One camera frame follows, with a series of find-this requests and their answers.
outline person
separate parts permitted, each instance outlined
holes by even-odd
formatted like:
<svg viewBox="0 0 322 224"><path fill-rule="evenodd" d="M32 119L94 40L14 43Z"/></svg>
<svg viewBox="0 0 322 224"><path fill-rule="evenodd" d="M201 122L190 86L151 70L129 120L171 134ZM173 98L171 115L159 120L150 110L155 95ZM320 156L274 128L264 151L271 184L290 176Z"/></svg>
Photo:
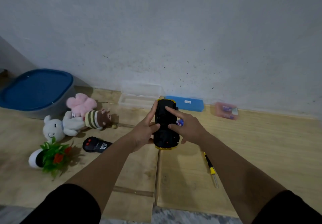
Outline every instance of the person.
<svg viewBox="0 0 322 224"><path fill-rule="evenodd" d="M22 223L99 223L127 157L152 143L151 136L160 128L151 123L156 107L155 101L131 132L52 191ZM182 127L168 126L183 137L182 143L197 144L207 154L244 224L322 222L317 211L207 132L196 117L166 110L184 121Z"/></svg>

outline person's right hand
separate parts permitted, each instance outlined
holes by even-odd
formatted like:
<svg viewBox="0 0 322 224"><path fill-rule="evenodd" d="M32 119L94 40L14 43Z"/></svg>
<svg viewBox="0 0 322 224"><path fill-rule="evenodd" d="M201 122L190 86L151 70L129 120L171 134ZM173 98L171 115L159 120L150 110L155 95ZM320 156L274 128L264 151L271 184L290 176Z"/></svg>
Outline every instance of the person's right hand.
<svg viewBox="0 0 322 224"><path fill-rule="evenodd" d="M167 106L166 110L183 120L183 126L178 126L176 124L168 125L169 129L179 133L183 137L181 141L182 144L189 141L199 145L205 136L210 135L210 133L200 124L198 119L191 114L183 113Z"/></svg>

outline potted plant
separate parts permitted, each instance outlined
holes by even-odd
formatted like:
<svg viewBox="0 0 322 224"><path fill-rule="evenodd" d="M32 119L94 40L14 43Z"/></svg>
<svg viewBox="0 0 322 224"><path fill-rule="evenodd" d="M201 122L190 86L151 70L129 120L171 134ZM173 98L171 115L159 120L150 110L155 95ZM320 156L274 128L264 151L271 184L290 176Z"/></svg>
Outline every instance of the potted plant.
<svg viewBox="0 0 322 224"><path fill-rule="evenodd" d="M29 165L33 168L40 168L43 172L51 173L56 177L58 171L69 162L70 145L61 145L56 142L55 137L51 143L44 142L41 149L33 152L29 157Z"/></svg>

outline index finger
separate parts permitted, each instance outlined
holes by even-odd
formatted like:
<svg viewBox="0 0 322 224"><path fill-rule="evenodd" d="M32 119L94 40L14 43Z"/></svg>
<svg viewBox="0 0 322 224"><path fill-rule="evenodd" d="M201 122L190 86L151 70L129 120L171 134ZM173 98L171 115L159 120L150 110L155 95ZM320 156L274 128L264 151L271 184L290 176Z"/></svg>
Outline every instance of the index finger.
<svg viewBox="0 0 322 224"><path fill-rule="evenodd" d="M149 113L145 116L145 118L143 119L145 123L149 124L151 122L151 120L153 119L155 112L156 112L156 108L158 106L158 102L155 101L151 110L149 111Z"/></svg>
<svg viewBox="0 0 322 224"><path fill-rule="evenodd" d="M170 112L172 115L175 115L176 117L179 117L179 118L181 118L181 119L183 119L183 120L184 120L184 118L185 118L186 113L183 113L183 112L181 112L181 111L178 111L178 110L172 109L172 108L170 108L170 107L168 107L168 106L166 106L166 110L167 110L168 112Z"/></svg>

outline hand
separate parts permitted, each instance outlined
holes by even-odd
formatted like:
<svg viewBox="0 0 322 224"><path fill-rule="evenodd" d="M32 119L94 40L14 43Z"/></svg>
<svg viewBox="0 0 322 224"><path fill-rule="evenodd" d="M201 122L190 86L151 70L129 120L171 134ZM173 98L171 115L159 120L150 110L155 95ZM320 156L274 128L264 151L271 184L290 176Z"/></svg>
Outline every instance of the hand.
<svg viewBox="0 0 322 224"><path fill-rule="evenodd" d="M206 129L200 124L198 119L191 114L186 114L177 110L174 110L166 106L166 110L171 114L183 120L183 126L178 126L176 124L169 124L168 128L179 133L183 139L182 144L189 141L196 145L199 145L205 136L210 135Z"/></svg>
<svg viewBox="0 0 322 224"><path fill-rule="evenodd" d="M139 124L137 124L131 132L127 134L131 138L131 140L134 141L135 146L133 152L138 151L147 143L153 143L151 136L160 128L159 123L155 124L154 122L151 122L154 117L157 105L158 103L157 101L155 101L147 116L142 121L140 121Z"/></svg>

